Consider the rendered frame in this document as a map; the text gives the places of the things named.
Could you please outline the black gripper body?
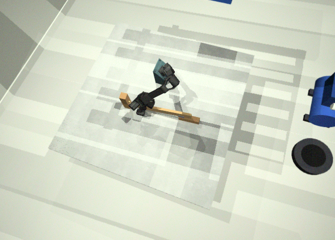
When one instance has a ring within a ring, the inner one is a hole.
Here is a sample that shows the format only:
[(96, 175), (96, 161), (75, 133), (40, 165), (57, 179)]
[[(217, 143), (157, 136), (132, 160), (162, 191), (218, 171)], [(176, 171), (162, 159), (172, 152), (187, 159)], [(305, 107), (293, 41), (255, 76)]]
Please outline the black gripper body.
[(140, 109), (137, 109), (137, 112), (136, 112), (136, 114), (137, 115), (140, 115), (140, 116), (144, 116), (144, 114), (145, 114), (145, 106), (143, 106), (143, 107), (141, 107), (140, 106)]

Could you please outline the long wooden rail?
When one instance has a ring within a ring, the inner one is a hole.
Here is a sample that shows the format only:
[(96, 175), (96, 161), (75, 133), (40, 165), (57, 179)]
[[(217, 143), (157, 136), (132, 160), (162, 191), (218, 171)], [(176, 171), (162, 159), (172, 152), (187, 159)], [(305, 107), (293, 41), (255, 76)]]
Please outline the long wooden rail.
[(180, 111), (175, 111), (175, 110), (170, 110), (170, 109), (165, 109), (165, 108), (160, 108), (160, 107), (155, 107), (155, 106), (153, 106), (152, 109), (147, 107), (146, 110), (165, 113), (165, 114), (174, 115), (174, 116), (184, 116), (185, 118), (189, 118), (189, 119), (192, 118), (191, 113), (185, 113), (185, 112), (180, 112)]

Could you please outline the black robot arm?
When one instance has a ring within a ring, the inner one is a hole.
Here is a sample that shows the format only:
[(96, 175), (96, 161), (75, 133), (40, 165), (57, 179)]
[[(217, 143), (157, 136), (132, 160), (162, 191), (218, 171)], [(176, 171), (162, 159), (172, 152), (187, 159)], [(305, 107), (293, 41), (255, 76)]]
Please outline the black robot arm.
[[(169, 63), (166, 63), (164, 66), (161, 66), (161, 68), (159, 69), (159, 73), (162, 76), (165, 76), (165, 74), (167, 75), (167, 78), (164, 79), (163, 84), (159, 88), (151, 91), (150, 93), (145, 93), (145, 92), (140, 93), (137, 96), (137, 98), (135, 98), (128, 105), (133, 111), (135, 111), (139, 106), (141, 107), (145, 106), (145, 107), (152, 109), (155, 104), (155, 100), (154, 100), (155, 97), (163, 93), (167, 93), (169, 90), (172, 90), (179, 85), (180, 81), (174, 75), (175, 70), (173, 70), (173, 68), (169, 65)], [(172, 88), (167, 88), (165, 86), (167, 80), (173, 86)]]

